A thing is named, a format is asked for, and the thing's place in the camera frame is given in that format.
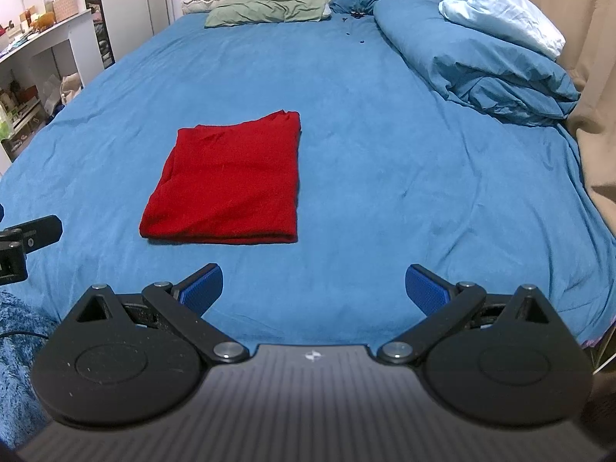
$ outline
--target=green pillow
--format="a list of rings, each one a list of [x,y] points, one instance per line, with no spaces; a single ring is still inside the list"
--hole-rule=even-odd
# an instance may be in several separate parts
[[[227,0],[208,14],[205,27],[320,21],[328,15],[326,4],[327,0]]]

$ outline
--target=blue fluffy rug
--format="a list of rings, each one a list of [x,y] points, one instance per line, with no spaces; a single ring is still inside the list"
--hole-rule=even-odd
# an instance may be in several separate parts
[[[51,335],[57,325],[11,293],[0,291],[0,334],[30,331]],[[48,421],[30,384],[30,367],[46,342],[29,335],[0,339],[0,439],[12,449],[25,443]]]

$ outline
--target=white logo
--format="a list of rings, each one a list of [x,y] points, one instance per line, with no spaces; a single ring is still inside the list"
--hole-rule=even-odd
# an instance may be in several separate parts
[[[314,349],[312,349],[310,352],[304,354],[304,356],[306,356],[307,360],[310,360],[312,361],[312,363],[314,363],[315,361],[321,359],[322,354],[319,353],[319,351],[315,351]]]

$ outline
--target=white cabinet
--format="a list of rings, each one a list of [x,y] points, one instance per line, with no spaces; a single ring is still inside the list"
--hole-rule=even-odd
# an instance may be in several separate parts
[[[166,0],[100,0],[116,61],[169,26]]]

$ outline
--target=ribbed gray surface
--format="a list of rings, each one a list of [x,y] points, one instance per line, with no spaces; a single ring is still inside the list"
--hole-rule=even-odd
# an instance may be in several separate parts
[[[314,351],[320,357],[308,359]],[[278,345],[216,367],[167,417],[121,432],[53,423],[20,452],[27,462],[585,462],[603,454],[569,422],[522,432],[464,421],[414,372],[379,365],[362,346]]]

